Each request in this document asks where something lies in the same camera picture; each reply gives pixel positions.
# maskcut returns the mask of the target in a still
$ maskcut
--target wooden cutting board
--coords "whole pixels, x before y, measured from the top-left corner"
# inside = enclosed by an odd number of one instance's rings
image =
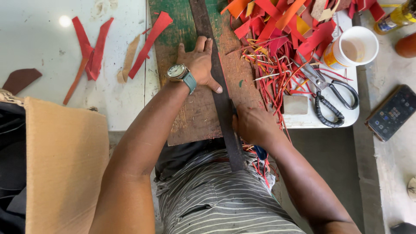
[[[215,40],[218,45],[221,62],[230,98],[236,105],[243,103],[250,107],[264,107],[259,90],[253,81],[253,69],[249,62],[240,61],[241,53],[229,52],[241,47],[241,42],[230,27],[230,14],[220,11],[228,4],[227,0],[206,0]],[[189,0],[149,0],[152,24],[161,11],[167,12],[173,19],[156,39],[155,50],[158,75],[161,86],[166,83],[167,69],[176,63],[179,43],[184,43],[185,51],[194,49],[196,38],[195,24]],[[233,19],[233,28],[241,25]],[[198,86],[189,95],[173,123],[168,145],[177,145],[204,139],[222,137],[212,92],[208,87]]]

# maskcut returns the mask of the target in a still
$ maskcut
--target dark pants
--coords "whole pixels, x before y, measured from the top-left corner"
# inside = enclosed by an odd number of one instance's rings
[[[194,157],[218,149],[225,149],[224,138],[222,137],[174,146],[168,146],[166,142],[155,166],[156,178],[167,179]]]

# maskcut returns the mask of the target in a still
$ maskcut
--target cup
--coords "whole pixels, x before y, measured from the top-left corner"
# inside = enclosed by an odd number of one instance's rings
[[[341,70],[371,62],[379,52],[374,33],[360,26],[344,31],[324,51],[323,62],[331,69]]]

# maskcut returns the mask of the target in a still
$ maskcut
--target hand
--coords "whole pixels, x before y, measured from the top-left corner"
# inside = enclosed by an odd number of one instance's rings
[[[268,151],[274,144],[290,144],[276,124],[275,117],[260,108],[238,105],[238,117],[233,115],[233,128],[248,143]]]
[[[176,63],[184,64],[195,78],[198,85],[207,85],[214,92],[222,93],[223,88],[211,76],[212,39],[204,36],[198,37],[195,49],[185,53],[183,43],[179,44],[178,60]]]

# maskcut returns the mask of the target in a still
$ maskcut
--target scissors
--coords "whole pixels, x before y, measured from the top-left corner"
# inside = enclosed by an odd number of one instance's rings
[[[298,53],[298,55],[302,63],[306,63],[306,59],[300,53]],[[296,66],[300,67],[299,63],[297,63],[293,59],[292,61]],[[303,74],[305,74],[305,76],[310,81],[312,81],[312,83],[314,83],[314,85],[317,88],[316,97],[315,97],[315,113],[318,116],[318,119],[321,121],[321,123],[329,127],[340,127],[341,125],[343,125],[344,116],[328,100],[326,100],[324,96],[321,95],[321,91],[324,90],[326,87],[330,87],[332,91],[334,92],[334,94],[336,95],[336,97],[344,104],[344,106],[347,109],[350,109],[350,110],[354,110],[358,106],[359,98],[358,98],[357,91],[355,91],[355,89],[351,87],[349,84],[342,82],[340,80],[333,80],[331,83],[326,82],[325,78],[322,77],[322,75],[320,75],[319,73],[317,73],[313,69],[312,65],[310,65],[309,63],[306,63],[305,67],[300,68],[300,70],[303,72]],[[352,106],[345,101],[345,99],[341,96],[341,94],[336,89],[334,84],[342,85],[351,92],[352,96],[354,97],[354,104]],[[329,108],[335,114],[335,116],[338,118],[336,122],[329,121],[322,115],[319,102],[322,102],[322,104],[324,104],[327,108]]]

